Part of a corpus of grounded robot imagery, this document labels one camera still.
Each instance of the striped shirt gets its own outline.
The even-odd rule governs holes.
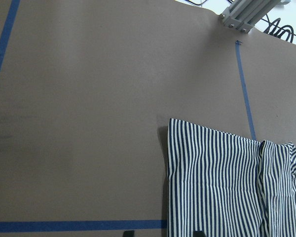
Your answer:
[[[296,147],[170,119],[168,237],[296,237]]]

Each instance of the blue tape line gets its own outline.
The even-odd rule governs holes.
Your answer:
[[[165,229],[167,220],[0,222],[0,233]]]
[[[245,99],[245,104],[246,104],[247,117],[248,117],[250,132],[251,132],[251,138],[253,140],[256,140],[256,133],[255,133],[254,125],[253,125],[253,120],[252,120],[252,115],[251,115],[251,110],[250,110],[250,104],[249,104],[249,97],[248,97],[247,87],[246,87],[246,82],[245,82],[245,76],[243,74],[241,57],[240,57],[240,45],[241,45],[241,43],[242,42],[240,42],[238,40],[236,41],[236,55],[237,55],[237,61],[238,61],[238,69],[239,69],[239,74],[240,74],[243,97]]]
[[[0,37],[0,71],[6,51],[6,47],[9,42],[9,38],[11,35],[12,27],[14,24],[15,16],[18,11],[18,7],[20,4],[20,0],[12,0],[8,15],[5,20],[5,24]]]

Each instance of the striped fabric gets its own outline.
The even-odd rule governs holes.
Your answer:
[[[178,119],[168,131],[168,237],[296,237],[296,147]]]

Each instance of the black wire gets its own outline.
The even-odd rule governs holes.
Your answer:
[[[287,35],[287,38],[286,38],[285,41],[288,41],[289,38],[291,37],[291,34],[292,34],[292,32],[289,31],[289,30],[283,30],[283,32],[282,32],[281,34],[279,34],[279,35],[274,35],[274,36],[276,36],[277,38],[280,38],[280,39],[281,39],[282,36],[283,36],[286,32],[288,33],[288,35]]]
[[[290,28],[291,31],[288,31],[288,30],[284,30],[285,27],[288,27]],[[290,25],[285,25],[285,26],[282,26],[275,34],[274,36],[277,37],[277,38],[281,38],[282,35],[285,33],[285,32],[289,32],[289,33],[292,33],[292,37],[291,37],[291,43],[293,43],[293,40],[294,40],[294,29],[292,28],[292,26]]]
[[[263,21],[265,21],[265,22],[268,22],[267,20],[265,20],[265,19],[261,19],[261,20],[263,20]],[[272,23],[271,23],[271,25],[272,25]],[[273,25],[273,26],[275,26],[275,25]],[[275,26],[276,28],[280,28],[280,27],[278,27],[278,26]],[[294,36],[296,36],[296,34],[294,34]]]
[[[270,18],[268,18],[268,15],[266,15],[266,17],[267,17],[268,25],[271,25]]]
[[[195,5],[195,6],[201,6],[201,5],[203,5],[205,2],[207,2],[208,0],[203,1],[203,2],[201,2],[200,4],[198,4],[198,3],[194,3],[194,2],[192,2],[192,1],[190,1],[190,0],[185,0],[185,1],[191,3],[191,4]]]
[[[279,28],[278,27],[278,24],[280,24],[280,21],[281,21],[281,18],[277,18],[276,20],[274,20],[271,24],[269,24],[269,26],[265,29],[265,31],[263,31],[263,33],[269,34],[271,36],[274,35],[276,28]]]

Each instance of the blue painter's tape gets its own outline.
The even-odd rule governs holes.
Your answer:
[[[9,9],[8,15],[6,17],[2,33],[1,33],[1,37],[0,37],[0,71],[1,71],[2,63],[3,63],[6,47],[8,45],[9,38],[11,35],[15,16],[16,16],[16,13],[19,8],[19,4],[20,4],[20,0],[12,0],[11,5],[10,5],[10,9]]]
[[[249,122],[249,127],[250,127],[251,138],[253,140],[256,140],[257,138],[256,138],[255,128],[253,125],[252,114],[251,114],[251,109],[250,109],[250,104],[249,104],[249,97],[248,97],[247,87],[246,87],[246,82],[245,82],[245,76],[243,73],[241,57],[240,57],[241,43],[242,42],[240,42],[238,40],[236,41],[236,55],[237,55],[237,61],[238,61],[238,69],[239,69],[239,75],[240,75],[240,80],[241,80],[243,97],[244,97],[245,104],[246,104],[247,117],[248,117],[248,122]]]
[[[0,222],[0,233],[165,229],[167,220]]]

